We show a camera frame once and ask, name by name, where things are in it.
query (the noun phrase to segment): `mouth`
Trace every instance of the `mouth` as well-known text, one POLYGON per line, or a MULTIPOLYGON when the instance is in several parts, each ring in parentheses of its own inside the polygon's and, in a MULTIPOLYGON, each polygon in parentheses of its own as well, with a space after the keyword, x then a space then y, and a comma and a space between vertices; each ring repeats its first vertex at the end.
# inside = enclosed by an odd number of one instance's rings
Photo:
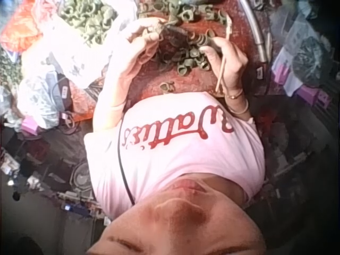
POLYGON ((173 184, 168 186, 164 191, 177 190, 177 189, 188 189, 196 190, 199 192, 207 193, 207 190, 203 188, 200 184, 192 179, 180 179, 175 181, 173 184))

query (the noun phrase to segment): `nose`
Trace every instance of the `nose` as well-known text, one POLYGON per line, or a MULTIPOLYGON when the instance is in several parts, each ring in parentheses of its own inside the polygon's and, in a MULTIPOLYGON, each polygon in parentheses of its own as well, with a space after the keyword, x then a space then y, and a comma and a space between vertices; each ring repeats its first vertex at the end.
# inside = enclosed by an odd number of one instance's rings
POLYGON ((155 222, 173 230, 180 231, 190 226, 198 226, 205 220, 204 210, 185 199, 170 199, 155 207, 155 222))

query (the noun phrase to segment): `black strap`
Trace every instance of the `black strap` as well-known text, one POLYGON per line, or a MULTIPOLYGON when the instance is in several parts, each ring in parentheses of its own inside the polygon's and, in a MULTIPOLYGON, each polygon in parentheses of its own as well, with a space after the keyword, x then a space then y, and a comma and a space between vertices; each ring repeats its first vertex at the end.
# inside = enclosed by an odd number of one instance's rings
POLYGON ((132 205, 134 206, 134 204, 135 204, 134 198, 133 198, 132 193, 129 189, 128 182, 126 181, 126 177, 125 177, 124 169, 123 169, 123 165, 122 165, 122 159, 121 159, 121 131, 122 131, 122 126, 123 126, 123 120, 124 120, 124 116, 122 117, 122 123, 121 123, 121 126, 119 128, 119 133, 118 133, 118 148, 117 148, 118 162, 119 162, 119 167, 121 168, 122 178, 123 178, 123 182, 124 182, 126 192, 129 195, 129 198, 130 198, 132 205))

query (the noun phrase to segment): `shirt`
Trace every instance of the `shirt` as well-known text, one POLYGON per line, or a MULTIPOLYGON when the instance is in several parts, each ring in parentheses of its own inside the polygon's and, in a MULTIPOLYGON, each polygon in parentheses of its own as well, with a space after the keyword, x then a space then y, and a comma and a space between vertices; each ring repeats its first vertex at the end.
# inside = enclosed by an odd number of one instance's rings
POLYGON ((253 119, 234 118, 206 92, 166 94, 130 108, 117 127, 85 136, 92 187, 114 219, 132 205, 118 163, 118 134, 135 202, 188 173, 212 173, 253 197, 265 175, 264 149, 253 119))

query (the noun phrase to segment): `metal pipe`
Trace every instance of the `metal pipe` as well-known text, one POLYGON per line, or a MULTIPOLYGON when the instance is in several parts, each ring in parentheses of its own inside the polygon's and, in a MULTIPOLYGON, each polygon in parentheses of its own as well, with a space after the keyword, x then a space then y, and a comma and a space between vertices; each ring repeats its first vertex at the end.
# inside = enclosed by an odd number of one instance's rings
POLYGON ((248 0, 240 0, 240 2, 245 12, 245 15, 248 19, 248 22, 249 22, 249 25, 250 25, 250 28, 251 28, 251 31, 253 33, 253 37, 255 40, 255 44, 257 45, 257 48, 258 48, 260 62, 266 63, 268 59, 267 59, 267 54, 266 54, 266 49, 265 49, 265 42, 264 42, 264 38, 260 30, 260 27, 255 18, 255 15, 249 5, 248 0))

